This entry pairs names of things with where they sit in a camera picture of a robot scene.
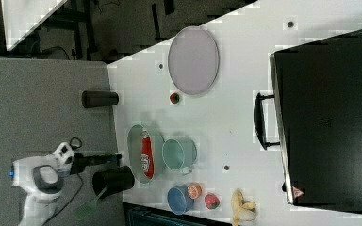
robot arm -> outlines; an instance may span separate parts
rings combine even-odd
[[[21,226],[41,226],[57,210],[56,200],[63,188],[63,177],[70,174],[74,151],[67,143],[46,156],[28,157],[13,162],[13,185],[27,192]]]

gray floor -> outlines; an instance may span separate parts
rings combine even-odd
[[[77,2],[83,10],[83,0]],[[162,40],[171,38],[190,25],[200,25],[241,8],[253,0],[173,0],[174,12],[165,15],[163,0],[99,0],[90,1],[93,35],[98,51],[91,60],[115,61],[127,57]],[[156,5],[160,37],[156,36],[152,5]],[[70,7],[68,1],[64,7]],[[87,30],[80,23],[83,57],[87,60]],[[41,49],[52,46],[64,48],[70,56],[74,49],[74,33],[59,29],[39,31]]]

plate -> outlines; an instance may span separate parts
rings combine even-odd
[[[195,95],[208,90],[219,69],[219,51],[211,33],[198,26],[181,30],[170,47],[168,65],[180,91]]]

black dot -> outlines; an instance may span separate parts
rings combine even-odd
[[[292,28],[294,25],[295,25],[294,22],[288,22],[288,27],[289,27],[289,28]]]

white table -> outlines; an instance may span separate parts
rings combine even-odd
[[[287,28],[287,22],[295,26]],[[247,200],[257,203],[257,218],[248,225],[358,225],[361,215],[298,208],[287,203],[279,148],[264,151],[255,137],[255,95],[271,93],[269,55],[313,40],[362,28],[362,1],[260,0],[202,25],[219,46],[220,68],[209,92],[201,96],[181,93],[180,105],[169,96],[177,91],[167,68],[172,40],[114,62],[109,67],[111,89],[121,101],[114,106],[119,152],[126,159],[127,133],[132,125],[154,126],[164,139],[176,134],[192,137],[198,158],[192,174],[182,176],[166,169],[150,185],[136,182],[123,193],[125,202],[170,210],[167,191],[172,186],[199,182],[205,193],[221,199],[216,210],[207,210],[203,199],[187,212],[201,218],[230,222],[231,196],[242,189]],[[277,140],[272,101],[266,110],[270,141]],[[230,166],[224,171],[223,166]]]
[[[11,51],[67,0],[1,0],[7,50]]]

